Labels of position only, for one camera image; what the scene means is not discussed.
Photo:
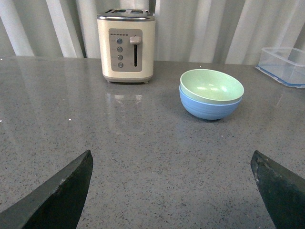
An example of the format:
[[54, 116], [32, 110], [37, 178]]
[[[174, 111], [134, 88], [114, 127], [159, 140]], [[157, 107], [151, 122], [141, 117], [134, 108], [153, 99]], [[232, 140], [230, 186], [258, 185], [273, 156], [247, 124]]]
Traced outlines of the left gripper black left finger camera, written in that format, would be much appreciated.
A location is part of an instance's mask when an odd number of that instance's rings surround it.
[[0, 214], [2, 229], [75, 229], [87, 198], [93, 157], [85, 151]]

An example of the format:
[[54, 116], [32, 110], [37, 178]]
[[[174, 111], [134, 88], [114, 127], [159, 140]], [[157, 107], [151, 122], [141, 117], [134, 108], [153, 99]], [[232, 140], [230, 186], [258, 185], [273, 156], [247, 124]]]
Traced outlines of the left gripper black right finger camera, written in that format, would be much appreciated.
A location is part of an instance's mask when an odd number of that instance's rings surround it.
[[251, 169], [265, 207], [277, 229], [305, 227], [305, 180], [259, 151]]

